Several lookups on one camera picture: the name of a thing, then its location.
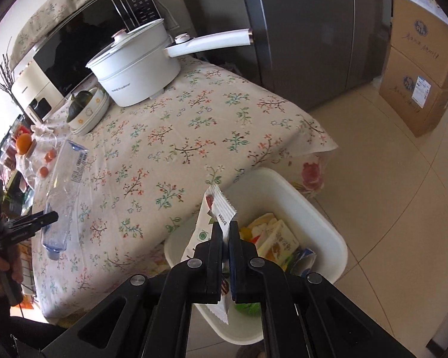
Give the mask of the clear plastic water bottle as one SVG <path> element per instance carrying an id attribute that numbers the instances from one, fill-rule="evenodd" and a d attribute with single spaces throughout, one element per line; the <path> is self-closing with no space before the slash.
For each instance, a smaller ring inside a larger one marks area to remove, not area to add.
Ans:
<path id="1" fill-rule="evenodd" d="M 58 261 L 67 249 L 88 153 L 84 146 L 66 140 L 57 156 L 44 209 L 57 215 L 57 220 L 42 229 L 42 246 L 52 261 Z"/>

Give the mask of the blue white milk carton box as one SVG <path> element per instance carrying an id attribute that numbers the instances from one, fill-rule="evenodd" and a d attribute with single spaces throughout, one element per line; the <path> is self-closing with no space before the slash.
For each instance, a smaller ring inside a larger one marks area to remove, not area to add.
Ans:
<path id="1" fill-rule="evenodd" d="M 286 273 L 293 276 L 306 276 L 314 266 L 317 254 L 310 248 L 298 248 L 290 257 Z"/>

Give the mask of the yellow bread package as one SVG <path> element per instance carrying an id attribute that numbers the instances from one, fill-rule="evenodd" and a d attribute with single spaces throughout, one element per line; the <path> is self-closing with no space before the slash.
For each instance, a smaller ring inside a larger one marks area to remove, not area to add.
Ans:
<path id="1" fill-rule="evenodd" d="M 282 268 L 299 248 L 299 242 L 290 228 L 274 213 L 267 212 L 240 229 L 242 240 L 255 245 L 259 257 Z"/>

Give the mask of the torn nut snack wrapper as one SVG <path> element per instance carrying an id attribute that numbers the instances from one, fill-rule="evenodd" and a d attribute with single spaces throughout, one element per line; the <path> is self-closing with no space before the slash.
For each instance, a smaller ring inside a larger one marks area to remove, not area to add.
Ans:
<path id="1" fill-rule="evenodd" d="M 235 215 L 235 208 L 218 185 L 209 186 L 200 205 L 195 229 L 181 257 L 182 261 L 198 258 L 208 268 L 207 276 L 211 277 L 211 282 L 206 284 L 205 289 L 212 293 L 215 300 L 206 306 L 225 324 L 229 322 L 229 300 L 226 296 L 230 291 L 225 277 L 228 273 L 225 253 Z"/>

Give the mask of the green snack bag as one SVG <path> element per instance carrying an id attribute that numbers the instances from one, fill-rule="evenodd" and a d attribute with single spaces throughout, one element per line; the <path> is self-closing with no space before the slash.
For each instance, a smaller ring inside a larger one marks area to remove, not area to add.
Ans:
<path id="1" fill-rule="evenodd" d="M 251 318 L 256 318 L 261 315 L 261 307 L 259 302 L 235 304 L 234 307 L 241 314 Z"/>

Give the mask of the large orange fruit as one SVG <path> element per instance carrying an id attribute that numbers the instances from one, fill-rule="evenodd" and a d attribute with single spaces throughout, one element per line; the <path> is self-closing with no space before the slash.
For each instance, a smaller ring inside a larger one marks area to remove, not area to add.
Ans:
<path id="1" fill-rule="evenodd" d="M 26 154 L 33 144 L 32 136 L 29 133 L 23 133 L 16 139 L 16 150 L 20 155 Z"/>

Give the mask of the white stacked plate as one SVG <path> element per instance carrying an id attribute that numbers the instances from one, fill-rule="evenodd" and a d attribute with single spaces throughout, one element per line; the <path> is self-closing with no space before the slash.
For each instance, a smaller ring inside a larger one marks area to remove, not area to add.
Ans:
<path id="1" fill-rule="evenodd" d="M 71 132 L 78 136 L 84 136 L 91 132 L 102 120 L 109 105 L 109 95 L 104 94 L 101 91 L 96 92 L 91 101 L 79 115 L 68 123 Z"/>

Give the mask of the white ceramic bowl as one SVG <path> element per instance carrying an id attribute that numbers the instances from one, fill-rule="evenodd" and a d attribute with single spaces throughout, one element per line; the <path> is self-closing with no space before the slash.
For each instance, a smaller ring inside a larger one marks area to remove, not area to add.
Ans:
<path id="1" fill-rule="evenodd" d="M 91 121 L 97 120 L 99 112 L 106 105 L 106 92 L 100 86 L 95 86 L 88 91 L 81 91 L 77 95 L 73 95 L 68 107 L 66 120 L 70 130 L 79 130 Z"/>

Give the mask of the dark green squash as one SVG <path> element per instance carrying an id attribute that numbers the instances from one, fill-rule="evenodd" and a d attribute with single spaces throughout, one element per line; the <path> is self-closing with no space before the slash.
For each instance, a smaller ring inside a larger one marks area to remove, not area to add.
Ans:
<path id="1" fill-rule="evenodd" d="M 92 97 L 93 94 L 90 91 L 80 91 L 77 95 L 72 95 L 71 104 L 68 108 L 68 123 L 79 115 L 89 101 L 91 101 Z"/>

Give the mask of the floral tablecloth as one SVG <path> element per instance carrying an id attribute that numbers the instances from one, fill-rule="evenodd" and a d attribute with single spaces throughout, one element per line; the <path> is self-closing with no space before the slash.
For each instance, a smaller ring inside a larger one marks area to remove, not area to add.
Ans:
<path id="1" fill-rule="evenodd" d="M 304 196 L 324 182 L 337 144 L 290 101 L 192 57 L 155 99 L 111 105 L 76 139 L 89 153 L 65 252 L 52 261 L 32 240 L 34 285 L 45 318 L 81 314 L 141 273 L 168 267 L 164 242 L 198 212 L 205 190 L 260 166 Z"/>

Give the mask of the dried branches in vase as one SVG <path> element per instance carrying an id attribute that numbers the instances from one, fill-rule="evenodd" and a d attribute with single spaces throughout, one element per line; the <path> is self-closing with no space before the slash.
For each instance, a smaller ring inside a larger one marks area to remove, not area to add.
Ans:
<path id="1" fill-rule="evenodd" d="M 11 43 L 11 39 L 9 39 L 9 43 L 7 44 L 7 48 L 4 53 L 1 54 L 0 58 L 0 90 L 6 93 L 12 102 L 20 109 L 22 115 L 25 115 L 25 110 L 22 105 L 20 105 L 19 101 L 15 97 L 12 92 L 12 86 L 15 83 L 15 77 L 13 70 L 10 69 L 9 63 L 9 46 Z"/>

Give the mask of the black microwave oven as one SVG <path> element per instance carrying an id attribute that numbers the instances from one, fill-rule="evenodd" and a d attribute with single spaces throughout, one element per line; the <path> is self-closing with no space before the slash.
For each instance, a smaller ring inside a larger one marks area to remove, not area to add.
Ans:
<path id="1" fill-rule="evenodd" d="M 91 70 L 85 65 L 113 42 L 115 33 L 130 32 L 160 17 L 154 0 L 92 0 L 47 35 L 34 61 L 67 96 L 88 78 Z"/>

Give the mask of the white electric cooking pot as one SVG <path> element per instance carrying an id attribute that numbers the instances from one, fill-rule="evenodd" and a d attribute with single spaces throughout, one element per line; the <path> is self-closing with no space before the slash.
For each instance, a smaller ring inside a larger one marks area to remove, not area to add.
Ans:
<path id="1" fill-rule="evenodd" d="M 113 35 L 113 42 L 86 64 L 100 85 L 120 107 L 129 107 L 164 92 L 181 71 L 178 58 L 214 49 L 249 46 L 250 28 L 206 36 L 171 36 L 162 18 L 131 32 Z"/>

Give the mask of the cardboard box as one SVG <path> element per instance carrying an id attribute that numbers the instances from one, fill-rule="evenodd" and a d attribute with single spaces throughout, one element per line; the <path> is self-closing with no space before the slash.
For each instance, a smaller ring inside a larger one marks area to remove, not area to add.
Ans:
<path id="1" fill-rule="evenodd" d="M 380 95 L 417 138 L 434 130 L 448 107 L 448 88 L 395 48 L 389 51 Z"/>
<path id="2" fill-rule="evenodd" d="M 392 0 L 391 46 L 448 89 L 448 24 L 410 0 Z"/>

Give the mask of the upper cardboard box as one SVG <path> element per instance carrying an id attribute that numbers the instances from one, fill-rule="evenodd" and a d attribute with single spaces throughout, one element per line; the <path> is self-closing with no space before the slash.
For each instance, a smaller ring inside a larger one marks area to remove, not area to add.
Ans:
<path id="1" fill-rule="evenodd" d="M 391 46 L 448 89 L 448 24 L 410 0 L 392 0 Z"/>

